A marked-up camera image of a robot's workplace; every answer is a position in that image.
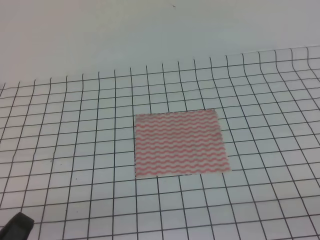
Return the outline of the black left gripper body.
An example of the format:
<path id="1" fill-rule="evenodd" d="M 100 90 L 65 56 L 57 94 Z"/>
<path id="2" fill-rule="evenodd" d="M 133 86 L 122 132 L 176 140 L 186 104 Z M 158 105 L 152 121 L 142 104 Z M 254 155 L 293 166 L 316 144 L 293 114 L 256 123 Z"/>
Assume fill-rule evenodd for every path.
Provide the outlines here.
<path id="1" fill-rule="evenodd" d="M 33 227 L 34 220 L 18 212 L 0 230 L 0 240 L 27 240 Z"/>

